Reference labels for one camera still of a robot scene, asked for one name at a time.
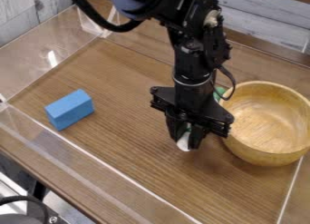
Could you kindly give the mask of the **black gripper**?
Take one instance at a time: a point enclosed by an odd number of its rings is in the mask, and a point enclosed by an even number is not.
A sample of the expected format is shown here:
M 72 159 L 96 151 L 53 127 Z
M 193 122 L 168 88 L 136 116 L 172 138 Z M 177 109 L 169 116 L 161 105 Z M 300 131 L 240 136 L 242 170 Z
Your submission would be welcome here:
M 187 145 L 196 150 L 208 132 L 227 137 L 232 114 L 213 100 L 213 81 L 211 75 L 200 83 L 184 84 L 173 81 L 173 87 L 152 86 L 151 107 L 165 115 L 171 139 L 179 141 L 189 125 Z

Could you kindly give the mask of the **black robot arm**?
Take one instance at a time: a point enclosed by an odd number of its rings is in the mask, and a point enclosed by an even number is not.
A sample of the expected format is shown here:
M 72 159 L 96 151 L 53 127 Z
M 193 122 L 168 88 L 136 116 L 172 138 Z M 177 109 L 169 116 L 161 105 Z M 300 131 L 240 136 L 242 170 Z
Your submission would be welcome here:
M 224 67 L 231 45 L 217 0 L 111 0 L 128 18 L 124 24 L 105 19 L 87 0 L 72 0 L 88 18 L 113 33 L 125 33 L 153 18 L 165 27 L 173 48 L 173 86 L 153 86 L 151 107 L 161 111 L 171 139 L 181 151 L 196 150 L 209 133 L 226 137 L 232 114 L 219 105 L 216 75 L 232 78 Z

